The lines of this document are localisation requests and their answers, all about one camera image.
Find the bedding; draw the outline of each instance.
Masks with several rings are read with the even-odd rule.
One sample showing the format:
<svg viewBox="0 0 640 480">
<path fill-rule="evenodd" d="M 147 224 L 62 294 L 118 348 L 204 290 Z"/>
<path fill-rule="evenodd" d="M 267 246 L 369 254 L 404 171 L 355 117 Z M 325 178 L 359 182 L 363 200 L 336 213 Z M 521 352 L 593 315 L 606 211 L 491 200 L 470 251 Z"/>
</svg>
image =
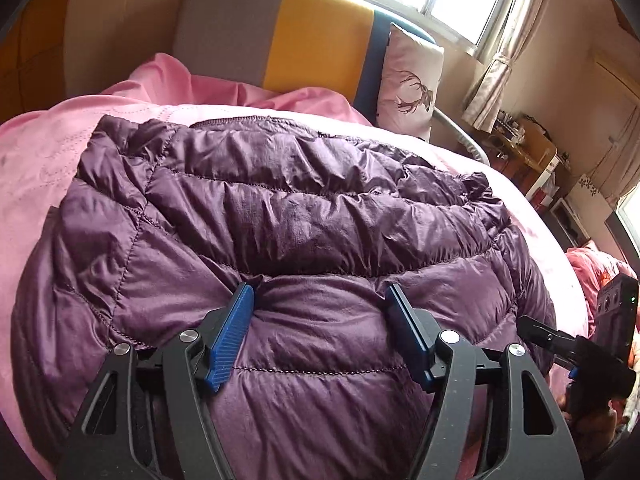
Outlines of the bedding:
<svg viewBox="0 0 640 480">
<path fill-rule="evenodd" d="M 586 309 L 575 274 L 542 220 L 507 179 L 475 161 L 439 150 L 419 139 L 367 126 L 337 94 L 319 89 L 299 92 L 277 96 L 248 85 L 197 78 L 176 60 L 158 55 L 136 70 L 128 81 L 103 95 L 71 99 L 46 112 L 25 114 L 0 126 L 0 201 L 3 204 L 0 244 L 5 254 L 0 262 L 0 286 L 5 292 L 0 298 L 0 344 L 3 345 L 0 410 L 25 452 L 48 478 L 52 478 L 52 471 L 28 439 L 12 388 L 12 366 L 8 359 L 10 314 L 18 279 L 40 236 L 49 206 L 58 205 L 65 195 L 79 155 L 105 114 L 136 123 L 158 118 L 178 124 L 238 116 L 284 117 L 335 136 L 397 146 L 453 174 L 482 171 L 524 234 L 554 302 L 558 328 L 586 334 Z M 223 105 L 205 104 L 212 102 Z M 552 389 L 560 392 L 566 384 L 566 374 L 555 369 L 550 377 Z"/>
</svg>

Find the pink blanket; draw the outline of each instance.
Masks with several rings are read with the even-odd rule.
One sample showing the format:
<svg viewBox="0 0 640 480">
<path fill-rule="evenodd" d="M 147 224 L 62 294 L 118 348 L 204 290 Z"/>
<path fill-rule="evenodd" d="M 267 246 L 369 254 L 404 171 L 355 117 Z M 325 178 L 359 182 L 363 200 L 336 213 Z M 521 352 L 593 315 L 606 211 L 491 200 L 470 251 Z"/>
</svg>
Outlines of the pink blanket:
<svg viewBox="0 0 640 480">
<path fill-rule="evenodd" d="M 305 88 L 276 95 L 246 84 L 193 76 L 176 59 L 157 54 L 129 80 L 100 95 L 69 99 L 0 126 L 0 412 L 47 479 L 54 477 L 52 469 L 30 443 L 12 387 L 11 310 L 22 268 L 40 237 L 47 210 L 65 195 L 80 154 L 104 114 L 139 123 L 158 118 L 180 124 L 259 114 L 288 117 L 337 136 L 394 144 L 452 173 L 482 171 L 527 239 L 554 301 L 558 328 L 574 335 L 587 333 L 584 297 L 571 265 L 527 200 L 497 171 L 415 137 L 373 128 L 335 92 Z M 566 372 L 555 367 L 550 380 L 557 395 L 566 385 Z"/>
<path fill-rule="evenodd" d="M 633 278 L 636 278 L 636 273 L 628 263 L 621 262 L 610 254 L 589 247 L 569 249 L 566 252 L 566 257 L 571 263 L 584 293 L 589 323 L 589 337 L 591 337 L 595 330 L 594 317 L 598 306 L 599 290 L 620 272 Z M 638 316 L 636 325 L 640 327 L 640 312 L 638 312 Z"/>
</svg>

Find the pillow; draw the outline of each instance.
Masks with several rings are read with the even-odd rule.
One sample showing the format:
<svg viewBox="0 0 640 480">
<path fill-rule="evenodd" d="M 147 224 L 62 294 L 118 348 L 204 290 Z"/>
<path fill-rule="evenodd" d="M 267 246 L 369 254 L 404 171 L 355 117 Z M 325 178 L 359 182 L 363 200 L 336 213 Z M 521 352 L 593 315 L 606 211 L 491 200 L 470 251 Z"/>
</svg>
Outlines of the pillow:
<svg viewBox="0 0 640 480">
<path fill-rule="evenodd" d="M 378 93 L 378 127 L 429 140 L 444 49 L 391 24 Z"/>
</svg>

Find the beige curtain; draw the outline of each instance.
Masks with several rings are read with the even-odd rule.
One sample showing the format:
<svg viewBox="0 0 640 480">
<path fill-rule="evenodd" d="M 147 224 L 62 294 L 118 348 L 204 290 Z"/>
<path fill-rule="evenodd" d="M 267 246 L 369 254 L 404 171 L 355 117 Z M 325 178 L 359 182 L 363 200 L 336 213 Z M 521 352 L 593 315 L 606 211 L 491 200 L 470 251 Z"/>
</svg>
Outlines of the beige curtain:
<svg viewBox="0 0 640 480">
<path fill-rule="evenodd" d="M 615 146 L 609 148 L 588 177 L 613 209 L 634 190 L 640 180 L 640 108 L 633 110 Z"/>
<path fill-rule="evenodd" d="M 490 132 L 498 116 L 502 93 L 511 67 L 529 43 L 546 0 L 514 0 L 498 50 L 466 100 L 463 120 L 477 130 Z"/>
</svg>

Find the deer antler print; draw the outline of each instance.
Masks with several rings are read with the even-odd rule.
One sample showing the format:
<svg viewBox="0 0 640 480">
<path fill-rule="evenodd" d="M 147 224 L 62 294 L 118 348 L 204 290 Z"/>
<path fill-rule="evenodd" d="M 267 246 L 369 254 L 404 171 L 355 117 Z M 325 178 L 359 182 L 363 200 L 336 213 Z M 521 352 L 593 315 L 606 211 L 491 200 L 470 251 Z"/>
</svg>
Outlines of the deer antler print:
<svg viewBox="0 0 640 480">
<path fill-rule="evenodd" d="M 425 85 L 422 84 L 420 78 L 415 75 L 413 72 L 409 72 L 408 70 L 401 70 L 399 73 L 406 75 L 406 77 L 401 81 L 400 84 L 408 83 L 409 81 L 413 81 L 409 86 L 415 86 L 420 91 L 420 97 L 415 101 L 402 101 L 402 99 L 398 96 L 398 102 L 396 106 L 399 112 L 403 114 L 412 114 L 417 109 L 418 106 L 424 105 L 425 110 L 429 111 L 431 108 L 431 103 L 433 102 L 433 90 L 429 90 Z"/>
</svg>

